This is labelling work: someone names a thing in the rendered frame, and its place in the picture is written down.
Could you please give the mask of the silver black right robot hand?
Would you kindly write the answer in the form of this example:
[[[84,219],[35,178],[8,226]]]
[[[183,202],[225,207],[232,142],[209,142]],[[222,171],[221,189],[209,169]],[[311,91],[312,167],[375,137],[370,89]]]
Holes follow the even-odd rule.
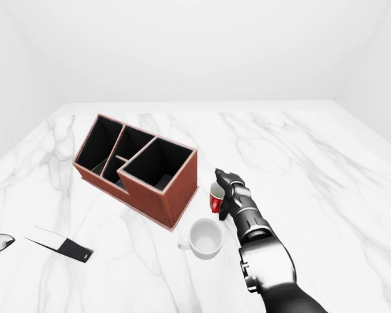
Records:
[[[282,284],[297,281],[293,261],[262,217],[250,189],[235,173],[215,169],[216,181],[225,196],[219,210],[219,219],[231,215],[240,243],[240,266],[250,292],[263,293]]]

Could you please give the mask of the red mug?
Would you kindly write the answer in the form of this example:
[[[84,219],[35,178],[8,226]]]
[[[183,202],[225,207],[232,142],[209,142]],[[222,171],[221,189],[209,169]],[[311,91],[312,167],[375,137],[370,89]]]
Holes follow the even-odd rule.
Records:
[[[217,183],[213,182],[210,186],[210,208],[213,213],[219,213],[225,196],[225,190]]]

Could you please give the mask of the white mug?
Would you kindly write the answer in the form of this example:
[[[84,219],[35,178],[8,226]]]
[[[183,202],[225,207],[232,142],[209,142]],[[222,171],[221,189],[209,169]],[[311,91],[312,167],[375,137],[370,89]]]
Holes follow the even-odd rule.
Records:
[[[219,253],[223,240],[224,233],[217,221],[200,218],[193,223],[188,236],[178,240],[177,246],[181,250],[191,250],[199,259],[210,260]]]

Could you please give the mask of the red-brown desk caddy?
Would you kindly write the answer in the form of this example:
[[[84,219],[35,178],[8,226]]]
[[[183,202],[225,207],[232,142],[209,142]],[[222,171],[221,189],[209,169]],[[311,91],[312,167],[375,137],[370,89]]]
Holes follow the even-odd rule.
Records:
[[[97,115],[73,165],[82,179],[173,230],[197,191],[197,150]]]

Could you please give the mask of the black-handled white cleaver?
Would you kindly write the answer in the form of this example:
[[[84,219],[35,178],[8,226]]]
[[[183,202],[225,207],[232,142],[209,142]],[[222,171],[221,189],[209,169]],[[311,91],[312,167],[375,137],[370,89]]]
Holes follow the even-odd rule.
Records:
[[[79,245],[68,237],[38,226],[24,227],[22,235],[44,248],[83,263],[86,263],[93,254],[91,249]]]

